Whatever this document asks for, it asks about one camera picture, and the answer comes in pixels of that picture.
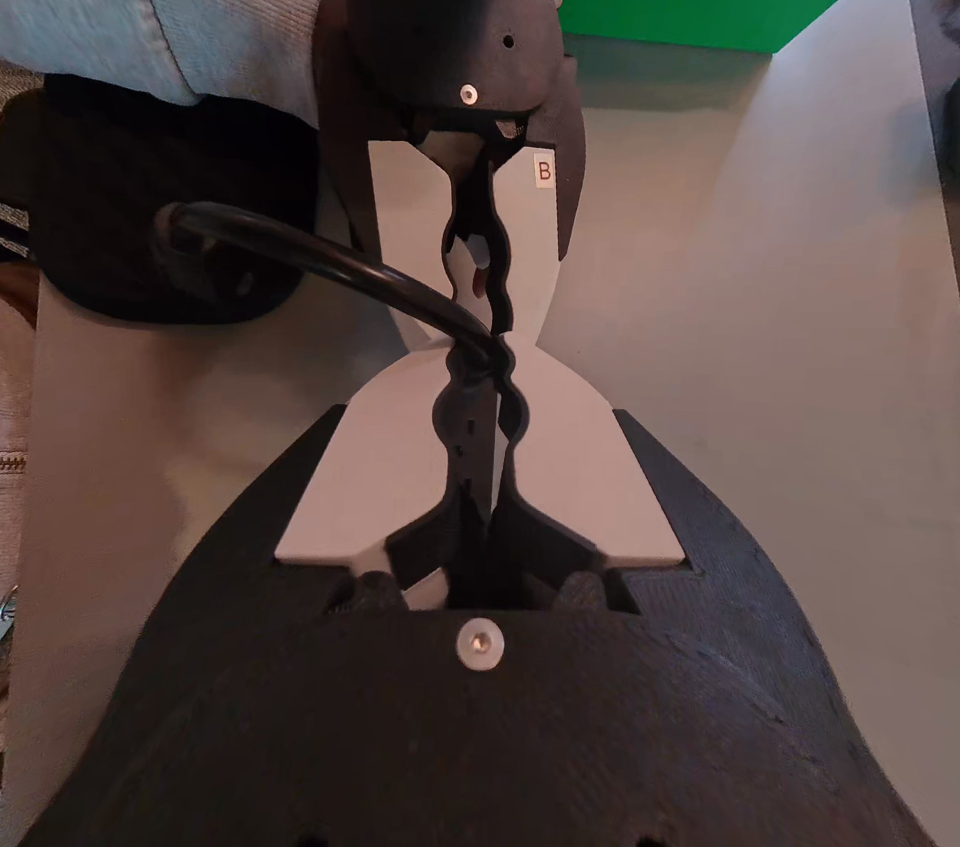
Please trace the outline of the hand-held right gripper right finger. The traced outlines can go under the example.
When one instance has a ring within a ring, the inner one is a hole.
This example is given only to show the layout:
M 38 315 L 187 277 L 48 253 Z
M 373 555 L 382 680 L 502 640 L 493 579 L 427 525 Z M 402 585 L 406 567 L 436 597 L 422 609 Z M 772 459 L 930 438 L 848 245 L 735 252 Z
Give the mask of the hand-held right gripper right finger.
M 581 572 L 681 565 L 686 553 L 606 398 L 527 338 L 503 341 L 522 404 L 501 411 L 498 552 L 551 590 Z

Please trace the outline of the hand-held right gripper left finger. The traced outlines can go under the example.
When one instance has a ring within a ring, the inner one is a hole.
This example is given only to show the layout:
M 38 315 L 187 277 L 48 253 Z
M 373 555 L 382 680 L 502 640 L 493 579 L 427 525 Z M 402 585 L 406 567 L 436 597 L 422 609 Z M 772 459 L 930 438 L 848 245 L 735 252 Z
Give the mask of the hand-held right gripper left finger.
M 450 352 L 410 352 L 350 399 L 276 546 L 277 561 L 389 574 L 400 587 L 450 586 L 472 485 L 463 446 L 445 444 L 435 424 Z

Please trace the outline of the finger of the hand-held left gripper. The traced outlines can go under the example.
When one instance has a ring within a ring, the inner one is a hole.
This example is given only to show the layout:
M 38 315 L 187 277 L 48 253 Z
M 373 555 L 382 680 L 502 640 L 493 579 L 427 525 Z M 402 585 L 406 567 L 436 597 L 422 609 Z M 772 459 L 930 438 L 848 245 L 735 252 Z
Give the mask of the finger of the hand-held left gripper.
M 495 218 L 506 236 L 502 285 L 511 315 L 510 326 L 493 330 L 536 347 L 561 269 L 554 151 L 521 148 L 494 171 L 492 195 Z
M 455 182 L 466 178 L 477 138 L 371 140 L 367 144 L 382 262 L 482 318 L 477 263 L 452 232 Z

